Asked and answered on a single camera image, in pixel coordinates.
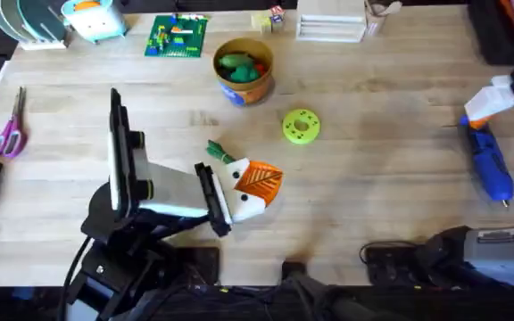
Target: orange plastic part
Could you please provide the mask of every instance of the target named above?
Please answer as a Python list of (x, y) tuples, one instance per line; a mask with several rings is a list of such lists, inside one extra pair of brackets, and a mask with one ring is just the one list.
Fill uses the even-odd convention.
[(502, 5), (505, 14), (509, 17), (509, 19), (513, 22), (514, 25), (514, 8), (513, 4), (510, 0), (499, 0), (499, 3)]
[(75, 4), (75, 11), (85, 10), (88, 8), (94, 8), (100, 6), (100, 2), (97, 1), (83, 1), (81, 3)]
[(236, 190), (261, 197), (269, 206), (277, 196), (283, 172), (261, 161), (249, 161), (249, 168), (237, 182)]
[(469, 126), (473, 129), (481, 129), (483, 126), (485, 126), (485, 124), (487, 123), (487, 121), (489, 121), (490, 118), (491, 116), (487, 116), (478, 120), (470, 120)]

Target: black cable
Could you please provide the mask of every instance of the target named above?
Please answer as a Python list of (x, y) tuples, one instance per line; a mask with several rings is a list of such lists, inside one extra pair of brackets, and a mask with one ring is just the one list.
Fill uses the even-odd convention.
[(316, 317), (314, 316), (314, 313), (312, 312), (312, 305), (309, 299), (307, 299), (306, 294), (304, 292), (304, 289), (301, 287), (300, 284), (296, 280), (292, 280), (289, 282), (293, 288), (296, 290), (297, 294), (299, 294), (299, 298), (301, 299), (301, 303), (303, 304), (305, 315), (307, 316), (307, 319), (309, 321), (315, 321)]
[(362, 247), (358, 250), (358, 257), (361, 259), (361, 262), (364, 263), (364, 264), (368, 264), (368, 262), (366, 261), (366, 259), (364, 258), (364, 251), (372, 246), (372, 245), (398, 245), (398, 244), (403, 244), (403, 245), (408, 245), (408, 246), (411, 246), (411, 247), (417, 247), (418, 245), (413, 243), (413, 242), (410, 242), (410, 241), (375, 241), (375, 242), (370, 242), (370, 243), (366, 243), (364, 245), (362, 245)]
[(69, 288), (70, 280), (72, 279), (72, 275), (75, 272), (75, 268), (77, 267), (77, 264), (80, 261), (80, 257), (82, 256), (82, 253), (85, 251), (85, 249), (88, 246), (88, 242), (90, 242), (90, 236), (87, 236), (85, 241), (80, 245), (79, 250), (77, 251), (77, 254), (75, 255), (74, 259), (72, 260), (72, 263), (70, 264), (69, 271), (67, 272), (67, 276), (64, 278), (64, 283), (62, 284), (62, 290), (61, 290), (61, 298), (59, 299), (59, 307), (57, 308), (57, 321), (64, 321), (65, 319), (65, 308), (67, 305), (67, 289)]
[[(202, 300), (202, 301), (210, 303), (210, 304), (217, 304), (217, 305), (220, 305), (222, 307), (235, 307), (235, 306), (238, 306), (238, 305), (244, 305), (244, 304), (246, 304), (248, 302), (251, 302), (251, 301), (257, 301), (260, 304), (263, 304), (263, 303), (265, 303), (265, 302), (263, 302), (263, 300), (268, 299), (270, 296), (272, 296), (275, 293), (277, 293), (280, 290), (281, 286), (282, 286), (282, 283), (274, 286), (270, 290), (267, 290), (265, 293), (260, 293), (259, 295), (254, 295), (251, 298), (246, 298), (245, 300), (240, 300), (240, 301), (233, 302), (233, 303), (228, 303), (228, 302), (223, 302), (223, 301), (218, 301), (218, 300), (207, 299), (207, 298), (204, 298), (202, 295), (199, 295), (199, 294), (197, 294), (195, 292), (192, 292), (192, 291), (188, 291), (188, 293), (190, 295), (194, 296), (196, 299)], [(229, 295), (235, 295), (235, 296), (239, 296), (239, 297), (244, 297), (245, 298), (244, 295), (241, 295), (241, 294), (238, 294), (238, 293), (234, 293), (234, 292), (225, 292), (225, 293), (229, 294)]]
[(176, 293), (185, 290), (186, 286), (181, 284), (164, 291), (157, 292), (147, 305), (142, 309), (142, 314), (138, 317), (137, 321), (148, 321), (160, 309), (160, 307), (168, 301)]
[(265, 309), (265, 314), (267, 315), (269, 321), (275, 321), (273, 319), (273, 316), (269, 313), (269, 308), (267, 307), (267, 304), (263, 303), (263, 308)]

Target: pink scissors handle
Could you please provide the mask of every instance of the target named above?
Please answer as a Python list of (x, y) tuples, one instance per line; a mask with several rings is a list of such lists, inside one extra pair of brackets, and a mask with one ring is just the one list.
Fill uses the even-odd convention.
[(3, 151), (4, 156), (15, 157), (19, 155), (21, 150), (23, 150), (23, 146), (25, 146), (25, 141), (25, 135), (23, 135), (18, 128), (12, 130), (7, 138), (7, 143), (5, 144)]
[(7, 145), (7, 141), (9, 138), (9, 134), (11, 134), (12, 129), (12, 121), (7, 121), (7, 125), (5, 125), (4, 131), (0, 134), (0, 155), (4, 152), (5, 146)]
[(15, 97), (15, 106), (11, 119), (7, 121), (4, 131), (0, 134), (0, 155), (5, 157), (17, 156), (23, 147), (27, 137), (21, 131), (21, 114), (25, 99), (25, 88), (20, 87)]

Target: wooden tabletop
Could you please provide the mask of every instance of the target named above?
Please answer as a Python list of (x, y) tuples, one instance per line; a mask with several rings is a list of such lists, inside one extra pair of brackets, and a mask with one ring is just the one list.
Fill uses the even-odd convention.
[[(218, 239), (201, 226), (176, 244), (218, 245), (223, 284), (274, 284), (286, 257), (306, 259), (312, 276), (366, 284), (358, 249), (367, 241), (425, 240), (457, 225), (514, 224), (479, 192), (454, 125), (463, 104), (507, 68), (485, 65), (463, 6), (406, 7), (382, 35), (361, 44), (264, 38), (275, 55), (276, 86), (266, 103), (240, 108), (221, 93), (211, 68), (220, 44), (260, 37), (249, 12), (211, 13), (201, 59), (146, 58), (154, 14), (127, 16), (126, 38), (64, 51), (18, 49), (0, 87), (0, 131), (18, 86), (27, 88), (28, 144), (6, 160), (0, 181), (0, 285), (59, 285), (84, 235), (80, 225), (108, 177), (110, 88), (146, 133), (152, 162), (194, 172), (208, 139), (235, 157), (285, 172), (265, 215)], [(315, 111), (315, 142), (282, 135), (284, 115)], [(514, 177), (514, 109), (493, 120)]]

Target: blue hot glue gun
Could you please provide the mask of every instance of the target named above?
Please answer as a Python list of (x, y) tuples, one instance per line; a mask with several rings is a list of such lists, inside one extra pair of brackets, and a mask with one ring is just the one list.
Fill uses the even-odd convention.
[(514, 194), (513, 178), (505, 166), (495, 136), (488, 125), (480, 129), (470, 127), (466, 115), (461, 118), (460, 126), (463, 127), (468, 139), (473, 166), (483, 188), (492, 200), (500, 201), (508, 207)]

